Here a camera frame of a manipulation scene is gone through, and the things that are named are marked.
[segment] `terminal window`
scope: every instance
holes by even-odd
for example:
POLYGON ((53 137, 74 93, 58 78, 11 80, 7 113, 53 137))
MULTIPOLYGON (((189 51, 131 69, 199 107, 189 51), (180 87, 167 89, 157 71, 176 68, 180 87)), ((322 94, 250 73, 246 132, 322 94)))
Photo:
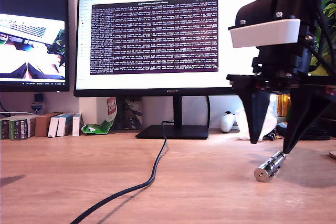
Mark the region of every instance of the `terminal window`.
POLYGON ((90 74, 218 71, 218 0, 92 6, 90 74))

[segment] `monitor screen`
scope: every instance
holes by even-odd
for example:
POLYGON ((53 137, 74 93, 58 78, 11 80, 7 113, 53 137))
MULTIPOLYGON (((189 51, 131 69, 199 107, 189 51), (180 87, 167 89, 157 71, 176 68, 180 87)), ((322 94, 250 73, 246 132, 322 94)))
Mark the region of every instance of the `monitor screen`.
POLYGON ((0 0, 0 91, 68 91, 68 0, 0 0))
POLYGON ((78 0, 76 96, 230 93, 256 48, 228 27, 254 0, 78 0))

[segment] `screen bezel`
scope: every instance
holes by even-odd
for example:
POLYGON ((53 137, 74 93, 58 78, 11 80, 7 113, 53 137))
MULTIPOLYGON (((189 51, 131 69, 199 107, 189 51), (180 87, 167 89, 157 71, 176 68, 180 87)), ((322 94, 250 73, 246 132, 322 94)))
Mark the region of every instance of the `screen bezel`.
POLYGON ((69 0, 64 0, 66 5, 65 31, 66 31, 66 68, 65 68, 65 85, 37 85, 37 84, 0 84, 0 92, 69 92, 70 91, 70 70, 69 70, 69 0))
POLYGON ((176 89, 76 89, 77 83, 77 57, 78 57, 78 25, 79 25, 79 0, 77 0, 77 28, 76 28, 76 62, 75 62, 75 86, 76 97, 109 97, 113 95, 136 95, 144 97, 165 97, 173 95, 235 95, 230 87, 218 88, 176 88, 176 89))

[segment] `metal cylinder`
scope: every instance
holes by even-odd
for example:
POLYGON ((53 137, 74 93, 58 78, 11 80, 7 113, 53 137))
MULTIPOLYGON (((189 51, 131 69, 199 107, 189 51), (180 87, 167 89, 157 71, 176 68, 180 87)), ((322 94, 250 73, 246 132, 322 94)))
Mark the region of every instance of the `metal cylinder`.
POLYGON ((267 182, 274 177, 282 162, 286 159, 285 153, 278 151, 269 160, 261 164, 254 171, 255 178, 260 182, 267 182))

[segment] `screw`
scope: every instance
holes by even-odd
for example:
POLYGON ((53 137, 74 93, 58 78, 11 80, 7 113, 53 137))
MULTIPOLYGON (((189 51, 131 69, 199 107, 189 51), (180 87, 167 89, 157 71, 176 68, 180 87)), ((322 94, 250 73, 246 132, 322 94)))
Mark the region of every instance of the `screw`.
POLYGON ((307 35, 306 37, 305 37, 305 39, 306 39, 306 41, 308 41, 308 42, 312 42, 313 41, 313 36, 311 36, 311 35, 307 35))

